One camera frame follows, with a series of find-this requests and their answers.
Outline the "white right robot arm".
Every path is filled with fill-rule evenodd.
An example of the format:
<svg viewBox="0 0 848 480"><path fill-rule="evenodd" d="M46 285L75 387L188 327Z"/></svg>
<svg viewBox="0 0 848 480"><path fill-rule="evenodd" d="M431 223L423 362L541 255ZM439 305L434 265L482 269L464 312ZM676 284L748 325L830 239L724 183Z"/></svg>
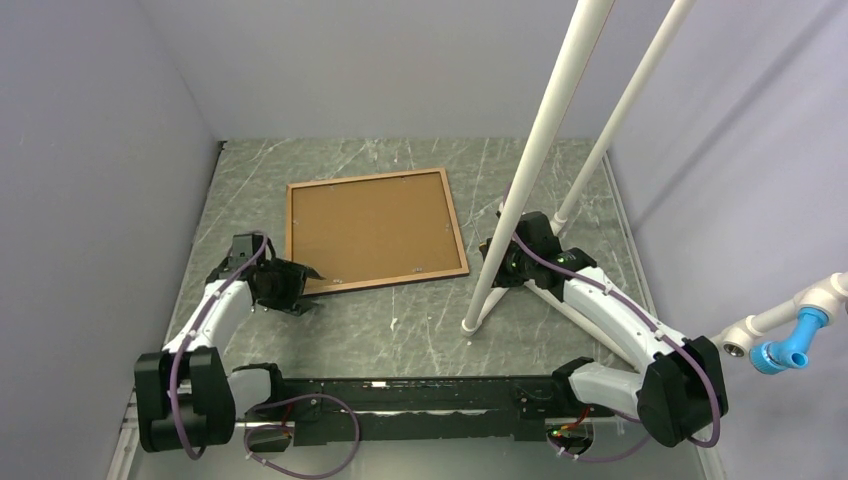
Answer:
<svg viewBox="0 0 848 480"><path fill-rule="evenodd" d="M532 290L630 365L621 370L581 357L558 368L550 391L557 411L603 407L640 421L667 447L705 428L712 432L702 446L717 443L729 405L716 345L660 322L586 252L564 249L546 215L521 216L493 286Z"/></svg>

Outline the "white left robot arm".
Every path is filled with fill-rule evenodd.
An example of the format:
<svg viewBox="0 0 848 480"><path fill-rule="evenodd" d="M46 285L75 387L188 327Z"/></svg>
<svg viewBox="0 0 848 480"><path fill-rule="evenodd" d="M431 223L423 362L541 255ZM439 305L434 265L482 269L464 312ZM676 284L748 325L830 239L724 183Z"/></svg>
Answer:
<svg viewBox="0 0 848 480"><path fill-rule="evenodd" d="M228 373L221 355L255 308L292 316L312 309L305 287L321 277L310 266L279 257L260 231L235 235L184 327L160 351L135 362L143 450L181 450L197 459L207 447L228 443L237 420L249 412L264 420L279 417L288 402L279 367L250 364Z"/></svg>

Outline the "blue wooden picture frame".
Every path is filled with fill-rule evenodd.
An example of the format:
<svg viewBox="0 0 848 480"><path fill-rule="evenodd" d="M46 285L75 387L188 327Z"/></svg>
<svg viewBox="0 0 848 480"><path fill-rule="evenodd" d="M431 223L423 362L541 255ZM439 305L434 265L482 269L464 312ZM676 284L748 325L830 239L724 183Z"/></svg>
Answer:
<svg viewBox="0 0 848 480"><path fill-rule="evenodd" d="M445 168L292 183L285 257L316 269L308 296L466 276Z"/></svg>

